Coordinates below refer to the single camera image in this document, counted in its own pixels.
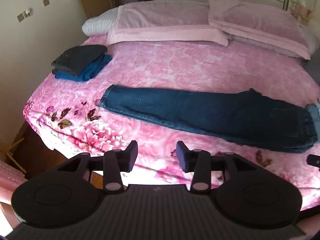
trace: light switch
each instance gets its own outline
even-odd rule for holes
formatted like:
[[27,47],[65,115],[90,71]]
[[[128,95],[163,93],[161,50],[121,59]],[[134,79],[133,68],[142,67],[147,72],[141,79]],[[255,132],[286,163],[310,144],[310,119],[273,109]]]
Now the light switch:
[[19,15],[17,16],[17,18],[18,18],[18,21],[19,21],[19,22],[22,22],[22,21],[24,20],[23,13],[19,14]]
[[44,7],[48,6],[50,4],[49,0],[43,0],[43,5]]

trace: blue jeans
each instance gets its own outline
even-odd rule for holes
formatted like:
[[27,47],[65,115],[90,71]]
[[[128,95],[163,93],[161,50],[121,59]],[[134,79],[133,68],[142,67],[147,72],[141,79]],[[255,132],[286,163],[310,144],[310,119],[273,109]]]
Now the blue jeans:
[[302,153],[317,141],[310,113],[262,96],[110,86],[100,107],[168,128],[272,151]]

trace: folded blue shirt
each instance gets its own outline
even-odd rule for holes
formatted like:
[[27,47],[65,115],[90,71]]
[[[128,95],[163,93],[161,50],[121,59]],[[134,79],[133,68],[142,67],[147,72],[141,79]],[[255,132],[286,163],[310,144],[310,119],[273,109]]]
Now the folded blue shirt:
[[56,79],[66,79],[76,82],[85,82],[94,78],[98,73],[111,61],[112,57],[108,54],[102,54],[94,62],[88,65],[77,77],[68,75],[65,72],[57,72],[54,77]]

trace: flower pattern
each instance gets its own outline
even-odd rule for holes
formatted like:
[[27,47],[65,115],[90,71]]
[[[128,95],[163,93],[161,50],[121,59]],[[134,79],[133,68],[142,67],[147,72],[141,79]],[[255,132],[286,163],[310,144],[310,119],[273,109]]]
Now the flower pattern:
[[[84,44],[106,44],[107,36],[92,36]],[[303,196],[302,209],[320,204],[320,172],[308,166],[308,154],[320,155],[320,144],[303,154],[288,154],[240,146],[220,138],[172,130],[98,108],[112,84],[238,93],[254,88],[274,99],[304,107],[320,98],[320,88],[301,67],[301,60],[249,44],[231,41],[227,48],[210,42],[121,42],[108,47],[113,60],[92,80],[57,80],[52,74],[30,97],[23,115],[49,148],[68,158],[79,152],[103,155],[125,149],[131,140],[139,154],[128,183],[186,183],[175,156],[176,143],[212,155],[235,152],[293,183]],[[212,187],[221,185],[212,172]]]

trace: pink cloth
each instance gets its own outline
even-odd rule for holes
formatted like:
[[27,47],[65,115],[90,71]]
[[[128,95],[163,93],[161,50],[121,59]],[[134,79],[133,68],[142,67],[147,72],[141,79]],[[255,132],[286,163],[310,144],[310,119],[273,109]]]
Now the pink cloth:
[[119,6],[107,45],[121,41],[212,41],[228,46],[228,37],[209,26],[208,4],[193,1],[128,3]]
[[[105,44],[107,36],[92,36],[85,44]],[[220,138],[172,130],[98,108],[112,84],[238,93],[250,88],[274,99],[305,106],[320,98],[320,87],[301,67],[301,59],[236,41],[228,47],[211,42],[122,42],[108,48],[113,60],[88,82],[57,80],[52,74],[28,100],[23,114],[43,141],[68,158],[79,152],[103,155],[125,149],[137,140],[139,154],[124,184],[190,185],[192,174],[179,167],[175,147],[183,140],[190,149],[213,155],[235,152],[281,176],[300,189],[302,208],[320,204],[320,172],[308,166],[308,154],[320,155],[320,144],[303,154],[288,154],[239,146]],[[212,187],[222,183],[212,172]]]
[[0,202],[11,204],[14,190],[26,181],[21,171],[0,161]]
[[263,42],[310,59],[293,16],[279,8],[238,0],[209,0],[209,24],[226,33]]

